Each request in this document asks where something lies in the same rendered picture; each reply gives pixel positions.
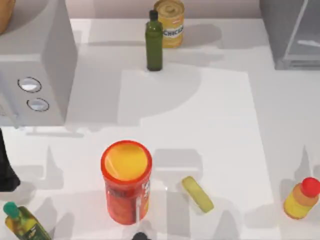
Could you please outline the red and orange tall canister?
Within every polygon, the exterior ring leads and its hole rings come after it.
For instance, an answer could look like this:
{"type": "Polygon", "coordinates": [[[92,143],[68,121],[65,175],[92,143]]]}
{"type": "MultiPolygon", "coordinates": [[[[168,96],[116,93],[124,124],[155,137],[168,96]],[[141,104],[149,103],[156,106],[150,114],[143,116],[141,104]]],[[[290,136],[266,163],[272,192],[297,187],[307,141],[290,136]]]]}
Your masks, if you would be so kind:
{"type": "Polygon", "coordinates": [[[100,169],[107,211],[115,222],[133,225],[146,216],[152,167],[149,150],[133,140],[117,141],[103,152],[100,169]]]}

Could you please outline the yellow-green flat bar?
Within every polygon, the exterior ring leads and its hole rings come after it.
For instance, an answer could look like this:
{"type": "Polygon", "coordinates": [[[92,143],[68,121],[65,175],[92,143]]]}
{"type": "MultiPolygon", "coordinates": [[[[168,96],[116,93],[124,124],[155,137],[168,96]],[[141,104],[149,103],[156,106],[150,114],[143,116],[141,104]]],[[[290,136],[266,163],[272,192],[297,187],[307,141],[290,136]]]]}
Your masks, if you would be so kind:
{"type": "Polygon", "coordinates": [[[212,200],[192,176],[183,178],[181,183],[203,213],[208,213],[214,209],[212,200]]]}

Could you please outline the pale microwave oven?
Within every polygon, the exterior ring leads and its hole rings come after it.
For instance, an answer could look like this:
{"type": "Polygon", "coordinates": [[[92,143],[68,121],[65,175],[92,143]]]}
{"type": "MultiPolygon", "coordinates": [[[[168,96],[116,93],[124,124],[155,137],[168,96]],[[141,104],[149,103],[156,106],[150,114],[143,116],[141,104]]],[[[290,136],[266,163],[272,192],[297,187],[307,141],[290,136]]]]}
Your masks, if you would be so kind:
{"type": "Polygon", "coordinates": [[[0,127],[61,126],[68,113],[78,60],[66,0],[16,0],[0,35],[0,127]],[[37,79],[42,89],[23,91],[18,79],[37,79]],[[44,112],[27,100],[49,103],[44,112]]]}

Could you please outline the yellow bottle with red cap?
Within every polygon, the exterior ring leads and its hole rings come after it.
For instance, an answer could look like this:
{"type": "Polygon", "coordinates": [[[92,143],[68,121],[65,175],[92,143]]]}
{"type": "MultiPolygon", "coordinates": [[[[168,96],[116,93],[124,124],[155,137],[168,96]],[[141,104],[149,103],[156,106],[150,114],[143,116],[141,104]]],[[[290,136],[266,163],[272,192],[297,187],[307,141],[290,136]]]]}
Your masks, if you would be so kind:
{"type": "Polygon", "coordinates": [[[305,218],[318,203],[320,181],[314,177],[306,177],[295,185],[283,203],[285,214],[295,220],[305,218]]]}

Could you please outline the dark green glass bottle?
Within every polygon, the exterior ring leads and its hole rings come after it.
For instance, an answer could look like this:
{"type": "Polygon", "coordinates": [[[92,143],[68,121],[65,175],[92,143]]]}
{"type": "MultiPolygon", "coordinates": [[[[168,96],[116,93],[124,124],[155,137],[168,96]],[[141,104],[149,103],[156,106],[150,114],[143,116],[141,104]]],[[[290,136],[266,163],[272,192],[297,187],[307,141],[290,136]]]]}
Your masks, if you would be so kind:
{"type": "Polygon", "coordinates": [[[151,72],[163,68],[163,25],[158,17],[157,10],[150,10],[145,25],[146,67],[151,72]]]}

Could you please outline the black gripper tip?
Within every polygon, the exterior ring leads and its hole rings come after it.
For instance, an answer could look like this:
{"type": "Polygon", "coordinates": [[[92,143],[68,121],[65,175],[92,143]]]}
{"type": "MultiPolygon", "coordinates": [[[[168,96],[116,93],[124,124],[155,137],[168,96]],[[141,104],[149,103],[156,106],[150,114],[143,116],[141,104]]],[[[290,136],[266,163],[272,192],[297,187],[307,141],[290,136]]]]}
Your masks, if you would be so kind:
{"type": "Polygon", "coordinates": [[[21,184],[7,156],[5,141],[0,128],[0,192],[13,192],[21,184]]]}

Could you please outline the large round microwave knob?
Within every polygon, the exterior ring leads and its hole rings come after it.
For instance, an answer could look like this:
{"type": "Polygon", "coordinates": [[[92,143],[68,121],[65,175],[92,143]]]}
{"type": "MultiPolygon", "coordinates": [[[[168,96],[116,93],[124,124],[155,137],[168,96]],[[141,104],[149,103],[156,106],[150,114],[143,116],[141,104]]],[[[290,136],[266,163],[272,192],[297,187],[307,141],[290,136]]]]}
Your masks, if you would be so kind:
{"type": "Polygon", "coordinates": [[[42,89],[42,84],[33,77],[25,77],[17,80],[18,86],[27,93],[37,93],[42,89]]]}

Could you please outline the small round microwave knob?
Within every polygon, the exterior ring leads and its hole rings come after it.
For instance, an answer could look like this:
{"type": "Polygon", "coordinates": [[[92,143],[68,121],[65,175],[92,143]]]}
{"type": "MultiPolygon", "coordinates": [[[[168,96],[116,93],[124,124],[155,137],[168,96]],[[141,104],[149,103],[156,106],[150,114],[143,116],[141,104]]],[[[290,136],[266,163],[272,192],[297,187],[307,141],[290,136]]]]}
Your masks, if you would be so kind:
{"type": "Polygon", "coordinates": [[[26,101],[27,106],[35,112],[45,112],[50,108],[49,103],[42,98],[34,98],[26,101]]]}

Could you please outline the orange-brown rounded object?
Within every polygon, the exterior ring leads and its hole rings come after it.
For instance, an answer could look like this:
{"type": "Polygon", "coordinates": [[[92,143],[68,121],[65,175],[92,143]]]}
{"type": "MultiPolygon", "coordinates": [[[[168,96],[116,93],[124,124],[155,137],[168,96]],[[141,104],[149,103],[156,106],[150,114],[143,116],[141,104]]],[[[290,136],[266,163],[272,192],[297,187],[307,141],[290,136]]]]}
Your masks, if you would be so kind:
{"type": "Polygon", "coordinates": [[[0,0],[0,35],[2,35],[8,27],[16,0],[0,0]]]}

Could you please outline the yellow can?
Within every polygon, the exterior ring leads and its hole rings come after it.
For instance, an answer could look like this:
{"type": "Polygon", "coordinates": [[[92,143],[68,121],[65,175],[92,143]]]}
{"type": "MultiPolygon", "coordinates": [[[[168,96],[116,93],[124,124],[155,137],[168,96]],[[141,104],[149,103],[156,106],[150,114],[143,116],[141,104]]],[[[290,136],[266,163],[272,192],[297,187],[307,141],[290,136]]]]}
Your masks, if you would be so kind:
{"type": "Polygon", "coordinates": [[[158,0],[154,4],[163,27],[163,48],[177,48],[184,34],[185,6],[180,0],[158,0]]]}

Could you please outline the yellow-green bottle with green cap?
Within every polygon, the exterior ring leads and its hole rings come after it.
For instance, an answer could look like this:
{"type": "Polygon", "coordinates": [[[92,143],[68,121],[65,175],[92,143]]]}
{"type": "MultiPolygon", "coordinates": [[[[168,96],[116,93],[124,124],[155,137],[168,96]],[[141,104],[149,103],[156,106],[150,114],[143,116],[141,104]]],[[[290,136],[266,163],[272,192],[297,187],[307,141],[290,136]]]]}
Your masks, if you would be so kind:
{"type": "Polygon", "coordinates": [[[19,240],[52,240],[38,219],[25,207],[9,201],[4,204],[5,225],[19,240]]]}

